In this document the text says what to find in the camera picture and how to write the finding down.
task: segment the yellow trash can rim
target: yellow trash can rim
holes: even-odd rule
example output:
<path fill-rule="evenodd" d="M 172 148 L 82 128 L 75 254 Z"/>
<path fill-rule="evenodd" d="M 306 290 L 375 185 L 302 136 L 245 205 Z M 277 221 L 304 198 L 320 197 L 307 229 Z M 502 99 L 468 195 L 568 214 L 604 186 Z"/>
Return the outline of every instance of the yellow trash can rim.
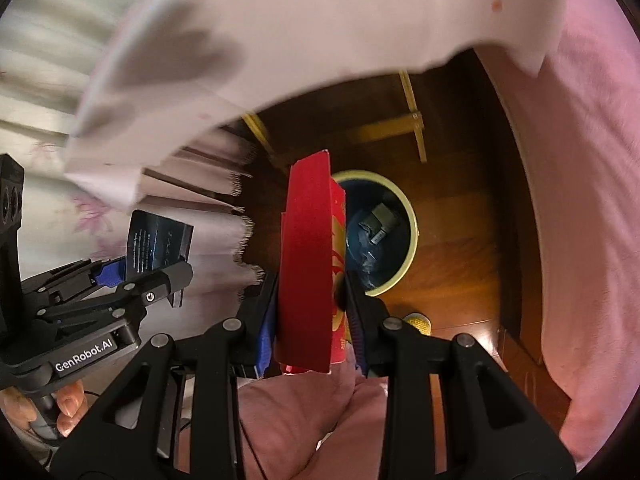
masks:
<path fill-rule="evenodd" d="M 391 191 L 394 195 L 396 195 L 402 206 L 409 217 L 409 250 L 407 251 L 406 257 L 402 265 L 389 280 L 383 283 L 376 288 L 372 288 L 366 292 L 367 296 L 378 296 L 383 292 L 388 291 L 392 286 L 394 286 L 400 279 L 406 274 L 409 270 L 409 266 L 411 266 L 412 261 L 414 260 L 415 251 L 418 248 L 418 235 L 420 234 L 418 231 L 418 220 L 415 217 L 414 208 L 411 206 L 411 202 L 406 197 L 406 195 L 402 192 L 402 190 L 396 186 L 393 182 L 391 182 L 388 178 L 384 176 L 373 173 L 372 171 L 363 171 L 363 170 L 349 170 L 349 171 L 340 171 L 335 173 L 332 178 L 340 184 L 346 180 L 369 180 L 370 182 L 375 182 L 380 184 L 381 186 L 386 187 L 389 191 Z"/>

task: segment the fingernail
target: fingernail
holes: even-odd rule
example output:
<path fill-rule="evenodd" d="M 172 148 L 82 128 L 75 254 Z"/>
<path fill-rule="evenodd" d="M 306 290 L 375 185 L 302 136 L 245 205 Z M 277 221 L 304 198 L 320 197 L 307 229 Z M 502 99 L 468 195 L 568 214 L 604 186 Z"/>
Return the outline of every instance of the fingernail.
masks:
<path fill-rule="evenodd" d="M 76 414 L 76 412 L 78 411 L 78 408 L 80 406 L 78 405 L 78 401 L 69 397 L 68 399 L 65 399 L 62 401 L 62 406 L 60 406 L 60 408 L 62 409 L 62 412 L 66 415 L 66 416 L 74 416 Z"/>
<path fill-rule="evenodd" d="M 60 430 L 60 433 L 62 434 L 62 436 L 69 436 L 69 433 L 71 433 L 71 430 L 73 429 L 73 425 L 71 424 L 71 422 L 59 422 L 58 423 L 58 429 Z"/>
<path fill-rule="evenodd" d="M 36 420 L 36 416 L 34 413 L 33 406 L 29 402 L 29 400 L 25 397 L 18 398 L 18 408 L 20 408 L 20 412 L 22 416 L 26 418 L 29 422 L 33 422 Z"/>

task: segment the pink blanket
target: pink blanket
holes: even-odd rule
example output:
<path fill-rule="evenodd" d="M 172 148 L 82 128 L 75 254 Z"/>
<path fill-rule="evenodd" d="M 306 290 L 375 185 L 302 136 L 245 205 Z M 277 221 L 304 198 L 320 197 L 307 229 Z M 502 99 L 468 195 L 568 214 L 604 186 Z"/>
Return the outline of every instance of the pink blanket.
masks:
<path fill-rule="evenodd" d="M 510 118 L 536 211 L 542 349 L 572 403 L 582 467 L 640 384 L 640 43 L 615 0 L 569 0 L 540 75 L 479 49 Z"/>
<path fill-rule="evenodd" d="M 354 359 L 349 346 L 347 361 L 332 365 L 330 374 L 279 376 L 238 390 L 248 480 L 378 477 L 386 379 L 365 379 Z M 181 435 L 178 450 L 178 467 L 186 472 L 190 436 Z"/>

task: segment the black metal bracket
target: black metal bracket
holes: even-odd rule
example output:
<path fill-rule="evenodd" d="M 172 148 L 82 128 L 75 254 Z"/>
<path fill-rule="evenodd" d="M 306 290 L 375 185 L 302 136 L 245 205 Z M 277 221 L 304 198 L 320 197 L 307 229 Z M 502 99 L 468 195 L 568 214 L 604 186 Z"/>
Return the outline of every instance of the black metal bracket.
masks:
<path fill-rule="evenodd" d="M 79 282 L 93 264 L 72 278 Z M 121 283 L 115 292 L 78 300 L 82 293 L 71 293 L 73 301 L 51 301 L 49 289 L 31 291 L 25 296 L 27 319 L 23 330 L 0 346 L 0 389 L 16 386 L 25 395 L 49 395 L 83 377 L 88 368 L 107 364 L 140 345 L 138 329 L 146 309 L 172 292 L 189 284 L 191 266 L 178 262 Z M 89 283 L 88 291 L 97 288 Z M 64 281 L 54 287 L 55 294 Z M 45 297 L 30 300 L 30 296 Z"/>
<path fill-rule="evenodd" d="M 381 480 L 434 478 L 430 374 L 443 391 L 447 472 L 442 479 L 573 478 L 562 443 L 491 356 L 468 334 L 453 341 L 421 335 L 389 317 L 347 276 L 348 316 L 356 357 L 370 375 L 389 377 Z M 269 275 L 263 295 L 238 317 L 202 336 L 173 342 L 156 335 L 107 388 L 54 457 L 58 480 L 244 478 L 236 376 L 260 360 L 260 325 L 277 294 Z M 174 469 L 184 378 L 195 374 L 191 473 Z M 138 423 L 126 430 L 114 413 L 142 396 Z M 105 446 L 104 442 L 117 442 Z"/>

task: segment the small black object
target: small black object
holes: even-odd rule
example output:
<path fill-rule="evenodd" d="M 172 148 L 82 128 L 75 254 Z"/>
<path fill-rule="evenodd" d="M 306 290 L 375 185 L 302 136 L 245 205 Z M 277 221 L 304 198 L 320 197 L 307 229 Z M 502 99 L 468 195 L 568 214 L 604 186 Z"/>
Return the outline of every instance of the small black object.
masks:
<path fill-rule="evenodd" d="M 364 220 L 360 221 L 359 225 L 367 232 L 369 241 L 377 245 L 398 225 L 398 222 L 398 216 L 386 205 L 380 203 Z"/>
<path fill-rule="evenodd" d="M 22 222 L 24 170 L 9 155 L 0 155 L 0 342 L 23 325 L 18 268 L 18 229 Z"/>
<path fill-rule="evenodd" d="M 127 237 L 127 279 L 186 262 L 192 236 L 193 227 L 188 224 L 136 209 Z M 182 290 L 172 292 L 168 299 L 172 307 L 181 307 Z"/>

